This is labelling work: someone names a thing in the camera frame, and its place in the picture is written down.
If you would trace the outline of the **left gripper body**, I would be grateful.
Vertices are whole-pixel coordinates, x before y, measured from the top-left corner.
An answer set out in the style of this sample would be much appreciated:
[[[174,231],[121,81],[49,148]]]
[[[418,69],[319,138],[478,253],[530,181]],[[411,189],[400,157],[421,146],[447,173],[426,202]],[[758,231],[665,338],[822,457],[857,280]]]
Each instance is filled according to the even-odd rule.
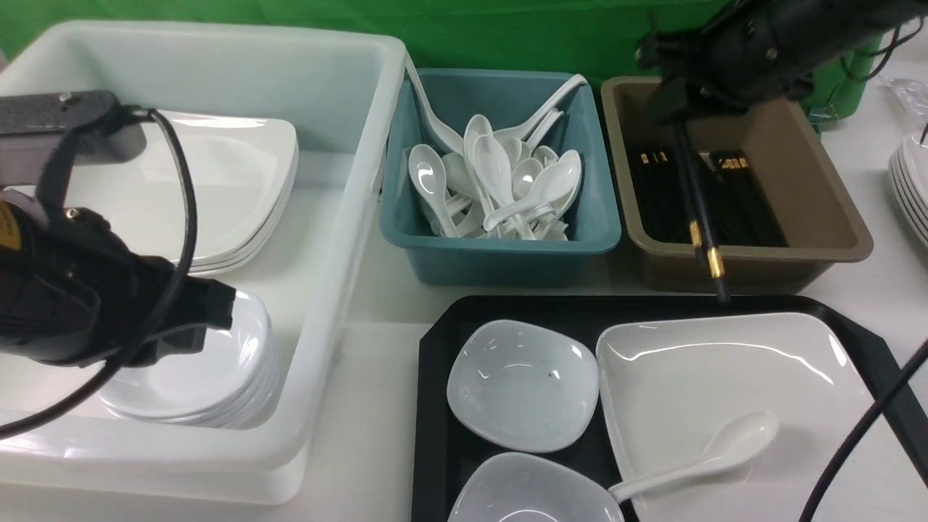
[[[207,331],[227,331],[232,325],[236,289],[219,281],[186,275],[175,301],[159,316],[155,305],[175,275],[175,265],[163,257],[140,257],[129,250],[102,215],[79,210],[74,219],[102,238],[112,254],[93,265],[94,289],[100,305],[86,348],[69,364],[87,367],[108,360],[130,346],[146,320],[154,325],[130,357],[129,368],[149,367],[173,355],[202,352]]]

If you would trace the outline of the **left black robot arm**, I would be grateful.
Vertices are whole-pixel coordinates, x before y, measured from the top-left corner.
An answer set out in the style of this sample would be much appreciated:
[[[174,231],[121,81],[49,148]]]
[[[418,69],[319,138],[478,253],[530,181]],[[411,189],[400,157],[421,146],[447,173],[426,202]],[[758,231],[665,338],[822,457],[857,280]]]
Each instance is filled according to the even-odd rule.
[[[131,252],[96,212],[74,219],[20,191],[2,193],[2,351],[86,367],[129,347],[175,265]]]

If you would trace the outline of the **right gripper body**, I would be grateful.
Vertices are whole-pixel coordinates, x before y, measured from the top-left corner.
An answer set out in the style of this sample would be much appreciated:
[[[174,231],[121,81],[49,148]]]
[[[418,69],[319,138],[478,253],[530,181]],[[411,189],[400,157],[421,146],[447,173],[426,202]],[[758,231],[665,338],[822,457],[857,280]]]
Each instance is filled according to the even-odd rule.
[[[808,1],[732,1],[706,24],[676,32],[650,19],[636,48],[637,66],[660,74],[647,113],[656,123],[677,123],[805,98],[814,80],[801,46],[813,20]]]

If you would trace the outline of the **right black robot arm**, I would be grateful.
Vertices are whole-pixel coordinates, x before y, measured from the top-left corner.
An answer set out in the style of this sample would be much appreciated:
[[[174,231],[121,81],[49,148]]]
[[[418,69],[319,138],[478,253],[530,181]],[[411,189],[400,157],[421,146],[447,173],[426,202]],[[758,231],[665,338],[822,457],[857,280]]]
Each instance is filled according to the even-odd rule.
[[[653,25],[635,52],[660,74],[647,113],[672,125],[800,100],[816,68],[925,16],[924,1],[732,1],[696,28]]]

